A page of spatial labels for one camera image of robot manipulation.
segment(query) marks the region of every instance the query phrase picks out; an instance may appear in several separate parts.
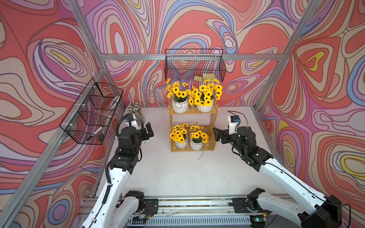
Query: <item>potted plant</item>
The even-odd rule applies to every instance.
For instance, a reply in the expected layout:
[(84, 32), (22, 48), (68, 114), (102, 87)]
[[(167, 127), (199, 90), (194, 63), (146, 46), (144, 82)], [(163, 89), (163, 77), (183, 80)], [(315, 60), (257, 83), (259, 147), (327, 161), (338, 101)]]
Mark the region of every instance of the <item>potted plant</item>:
[(180, 88), (179, 82), (174, 82), (172, 85), (168, 85), (166, 90), (169, 91), (167, 94), (167, 98), (173, 99), (172, 108), (176, 113), (184, 113), (188, 110), (188, 95), (191, 95), (191, 91), (189, 89), (185, 89), (188, 86), (188, 83), (182, 83), (182, 88)]
[(197, 106), (197, 109), (201, 112), (210, 112), (213, 108), (214, 98), (219, 100), (222, 95), (223, 87), (219, 84), (217, 79), (214, 79), (215, 83), (208, 83), (210, 79), (204, 81), (204, 84), (199, 86), (199, 89), (192, 87), (191, 94), (194, 95), (192, 101)]
[(207, 143), (209, 136), (208, 134), (201, 131), (203, 127), (198, 126), (197, 123), (190, 126), (190, 148), (193, 150), (201, 150), (203, 143)]
[(187, 126), (189, 124), (184, 123), (183, 125), (173, 126), (170, 129), (170, 138), (175, 142), (177, 148), (183, 149), (188, 145)]

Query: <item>shelf tier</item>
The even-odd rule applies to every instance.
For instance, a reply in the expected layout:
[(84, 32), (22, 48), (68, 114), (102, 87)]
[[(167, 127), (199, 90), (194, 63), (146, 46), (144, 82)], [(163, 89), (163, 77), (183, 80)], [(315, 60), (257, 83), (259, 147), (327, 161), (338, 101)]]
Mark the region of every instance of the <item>shelf tier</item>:
[(171, 145), (171, 151), (172, 152), (182, 152), (182, 151), (202, 151), (202, 150), (214, 150), (214, 147), (215, 147), (215, 143), (216, 141), (214, 140), (214, 133), (213, 133), (213, 137), (211, 135), (211, 133), (209, 132), (209, 125), (202, 125), (202, 127), (204, 127), (201, 131), (206, 133), (208, 136), (209, 136), (209, 139), (208, 139), (208, 142), (207, 143), (203, 143), (203, 147), (201, 150), (193, 150), (190, 148), (190, 131), (189, 129), (188, 130), (188, 145), (186, 148), (184, 149), (180, 149), (180, 148), (176, 148), (176, 144), (174, 141), (172, 141), (172, 139), (170, 138), (170, 145)]
[(169, 102), (169, 115), (182, 115), (182, 114), (212, 114), (212, 113), (218, 113), (218, 107), (216, 99), (214, 99), (213, 102), (213, 108), (210, 112), (201, 112), (197, 109), (195, 105), (189, 105), (188, 110), (184, 113), (176, 113), (174, 109), (172, 108), (172, 100)]

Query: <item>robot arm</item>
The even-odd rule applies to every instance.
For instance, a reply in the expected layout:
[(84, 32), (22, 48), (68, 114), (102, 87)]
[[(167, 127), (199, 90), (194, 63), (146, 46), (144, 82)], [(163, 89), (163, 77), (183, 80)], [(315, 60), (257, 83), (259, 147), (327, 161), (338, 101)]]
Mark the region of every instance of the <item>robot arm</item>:
[(326, 197), (283, 167), (266, 150), (256, 145), (256, 135), (250, 127), (237, 127), (238, 116), (228, 117), (229, 129), (214, 128), (215, 140), (229, 143), (232, 152), (239, 155), (249, 166), (273, 180), (298, 204), (255, 189), (248, 195), (247, 209), (273, 211), (301, 227), (338, 228), (342, 224), (341, 201), (335, 196)]
[[(129, 126), (123, 128), (119, 134), (119, 126), (127, 116), (130, 116)], [(136, 163), (139, 161), (138, 154), (139, 152), (142, 153), (140, 148), (142, 141), (153, 137), (149, 122), (146, 124), (147, 133), (145, 128), (137, 130), (133, 127), (133, 121), (135, 120), (133, 120), (132, 115), (126, 114), (117, 124), (116, 133), (119, 145), (115, 155), (105, 168), (107, 182), (81, 228), (123, 228), (133, 213), (141, 213), (145, 208), (143, 192), (129, 191), (118, 210), (114, 212), (123, 185), (129, 179)]]

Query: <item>black cable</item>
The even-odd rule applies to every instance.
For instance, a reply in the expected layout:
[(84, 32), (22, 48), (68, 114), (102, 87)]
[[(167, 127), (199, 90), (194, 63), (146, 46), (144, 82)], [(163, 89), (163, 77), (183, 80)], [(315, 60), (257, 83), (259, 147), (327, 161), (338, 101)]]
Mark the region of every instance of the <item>black cable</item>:
[(316, 196), (314, 193), (312, 193), (309, 189), (307, 189), (306, 187), (304, 187), (299, 181), (297, 181), (294, 177), (292, 177), (291, 175), (289, 175), (288, 173), (286, 173), (283, 169), (277, 167), (276, 165), (274, 164), (271, 164), (271, 163), (267, 163), (267, 162), (261, 162), (261, 163), (258, 163), (258, 164), (269, 164), (269, 165), (272, 165), (276, 168), (278, 168), (282, 173), (285, 173), (286, 175), (288, 175), (290, 178), (292, 178), (295, 182), (297, 182), (300, 186), (302, 186), (305, 190), (307, 190), (309, 193), (311, 193), (314, 197), (320, 199), (321, 201), (329, 204), (329, 205), (332, 205), (332, 206), (349, 206), (349, 224), (346, 228), (349, 228), (350, 225), (351, 225), (351, 205), (350, 204), (340, 204), (340, 205), (336, 205), (336, 204), (332, 204), (332, 203), (329, 203), (329, 202), (326, 202), (326, 200), (323, 200), (321, 198), (319, 198), (318, 196)]
[(267, 225), (266, 225), (266, 226), (264, 226), (264, 227), (268, 227), (269, 225), (271, 225), (271, 224), (274, 222), (274, 220), (276, 219), (276, 217), (277, 217), (277, 214), (275, 215), (275, 217), (274, 217), (274, 219), (271, 221), (271, 223), (267, 224)]
[(120, 121), (116, 124), (116, 127), (115, 127), (115, 135), (116, 135), (117, 137), (119, 137), (119, 126), (120, 126), (120, 124), (123, 122), (123, 120), (124, 120), (127, 116), (131, 116), (131, 117), (129, 118), (128, 122), (129, 122), (129, 126), (131, 126), (131, 125), (132, 125), (132, 124), (131, 124), (131, 122), (132, 122), (132, 118), (133, 118), (133, 115), (132, 115), (132, 114), (127, 113), (127, 114), (125, 114), (124, 116), (122, 116), (122, 118), (121, 118), (121, 119), (120, 119)]
[(105, 204), (107, 202), (107, 198), (110, 192), (110, 188), (111, 188), (111, 184), (112, 181), (110, 179), (110, 175), (109, 175), (109, 165), (111, 164), (111, 160), (107, 163), (107, 166), (105, 167), (105, 176), (107, 177), (107, 182), (108, 182), (108, 186), (107, 186), (107, 190), (105, 191), (105, 195), (104, 195), (104, 199), (102, 204)]
[(231, 113), (231, 114), (233, 114), (233, 115), (235, 115), (234, 114), (234, 112), (236, 112), (236, 113), (239, 113), (239, 114), (242, 114), (243, 115), (243, 117), (246, 119), (246, 123), (247, 123), (247, 127), (249, 127), (249, 122), (247, 121), (247, 118), (246, 118), (246, 116), (243, 114), (243, 113), (240, 113), (240, 112), (237, 112), (237, 111), (228, 111), (229, 113)]
[(139, 148), (139, 151), (140, 151), (140, 153), (141, 153), (141, 158), (138, 160), (139, 162), (142, 160), (142, 149), (141, 148)]

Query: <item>wire mesh basket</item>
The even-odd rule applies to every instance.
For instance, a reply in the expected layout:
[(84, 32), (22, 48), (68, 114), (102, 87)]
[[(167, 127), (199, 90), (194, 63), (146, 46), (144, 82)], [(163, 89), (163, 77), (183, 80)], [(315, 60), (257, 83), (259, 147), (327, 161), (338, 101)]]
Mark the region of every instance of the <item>wire mesh basket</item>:
[(95, 82), (71, 121), (60, 127), (78, 144), (102, 145), (122, 95), (114, 85)]
[(190, 83), (207, 79), (223, 81), (226, 65), (222, 49), (166, 49), (165, 79)]

